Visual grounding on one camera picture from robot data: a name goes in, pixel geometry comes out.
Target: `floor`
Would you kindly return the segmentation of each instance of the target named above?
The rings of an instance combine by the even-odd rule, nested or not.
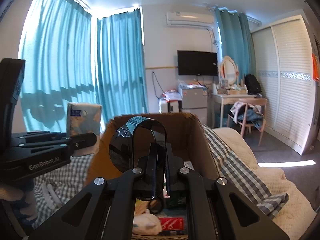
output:
[[[315,165],[282,168],[288,180],[310,201],[314,210],[320,205],[320,141],[314,143],[314,149],[303,156],[275,137],[264,133],[260,147],[258,147],[260,133],[257,130],[245,136],[244,140],[252,149],[258,163],[296,162],[313,160]]]

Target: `sliding wardrobe door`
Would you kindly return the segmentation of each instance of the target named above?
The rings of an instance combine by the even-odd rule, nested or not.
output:
[[[315,103],[311,43],[302,19],[272,28],[280,66],[279,108],[274,130],[301,154],[312,125]]]
[[[262,94],[268,99],[266,125],[273,128],[276,121],[279,94],[277,51],[271,27],[252,34],[256,55],[257,79]]]

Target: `backpack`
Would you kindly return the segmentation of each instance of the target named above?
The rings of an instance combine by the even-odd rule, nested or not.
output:
[[[244,77],[244,83],[247,86],[249,94],[254,95],[261,93],[261,86],[254,75],[246,75]]]

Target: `white plush toy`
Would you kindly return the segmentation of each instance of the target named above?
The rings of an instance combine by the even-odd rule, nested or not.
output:
[[[144,213],[133,218],[132,233],[141,236],[155,236],[162,231],[160,220],[153,214]]]

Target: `air conditioner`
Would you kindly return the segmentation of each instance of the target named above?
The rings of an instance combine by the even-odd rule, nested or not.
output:
[[[168,26],[189,26],[210,28],[214,26],[213,15],[188,13],[188,12],[167,12]]]

